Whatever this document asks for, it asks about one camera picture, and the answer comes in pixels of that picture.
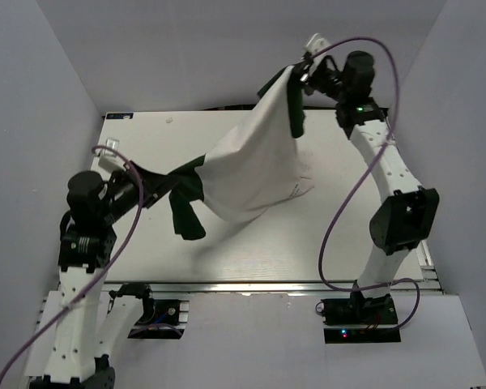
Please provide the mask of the white green-sleeved t-shirt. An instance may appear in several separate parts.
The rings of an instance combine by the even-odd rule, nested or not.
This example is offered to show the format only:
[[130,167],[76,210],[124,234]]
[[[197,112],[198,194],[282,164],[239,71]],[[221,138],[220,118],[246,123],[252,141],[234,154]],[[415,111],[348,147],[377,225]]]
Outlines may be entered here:
[[207,235],[192,203],[203,202],[220,219],[241,224],[313,187],[299,157],[305,133],[299,71],[287,66],[258,92],[259,102],[207,153],[176,167],[169,202],[175,234],[194,241]]

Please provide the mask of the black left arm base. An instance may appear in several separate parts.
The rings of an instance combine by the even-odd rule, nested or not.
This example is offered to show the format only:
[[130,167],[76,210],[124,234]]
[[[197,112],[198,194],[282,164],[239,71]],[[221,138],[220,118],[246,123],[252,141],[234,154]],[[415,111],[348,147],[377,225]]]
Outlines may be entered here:
[[106,318],[124,319],[131,325],[128,339],[179,340],[189,314],[190,302],[157,297],[149,284],[127,283],[109,291]]

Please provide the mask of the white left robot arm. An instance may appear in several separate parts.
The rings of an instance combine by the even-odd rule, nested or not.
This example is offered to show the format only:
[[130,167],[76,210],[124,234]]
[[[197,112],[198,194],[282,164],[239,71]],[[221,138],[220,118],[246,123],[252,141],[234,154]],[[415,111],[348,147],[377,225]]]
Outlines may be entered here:
[[155,313],[150,288],[124,284],[103,324],[97,323],[100,295],[110,265],[120,252],[114,224],[132,209],[163,198],[177,177],[128,163],[104,180],[96,171],[75,174],[67,184],[68,212],[60,225],[58,257],[60,307],[48,362],[31,388],[112,388],[113,356],[136,323]]

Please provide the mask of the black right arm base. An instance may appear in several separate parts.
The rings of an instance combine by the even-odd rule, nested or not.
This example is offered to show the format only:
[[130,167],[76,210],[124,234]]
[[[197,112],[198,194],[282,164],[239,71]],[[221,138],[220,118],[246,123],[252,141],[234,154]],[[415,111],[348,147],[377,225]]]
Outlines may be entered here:
[[399,320],[389,297],[379,307],[359,309],[351,298],[322,299],[315,306],[323,320],[325,344],[384,344],[401,341]]

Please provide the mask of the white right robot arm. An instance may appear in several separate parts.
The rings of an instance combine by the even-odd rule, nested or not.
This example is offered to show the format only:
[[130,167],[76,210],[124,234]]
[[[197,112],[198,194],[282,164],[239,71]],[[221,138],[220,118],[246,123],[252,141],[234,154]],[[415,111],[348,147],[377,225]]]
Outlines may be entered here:
[[354,51],[342,70],[330,56],[315,59],[313,65],[309,87],[335,101],[337,122],[363,157],[380,195],[381,206],[369,222],[373,248],[349,303],[350,315],[368,323],[387,301],[403,260],[428,238],[440,198],[409,171],[385,114],[371,96],[373,56]]

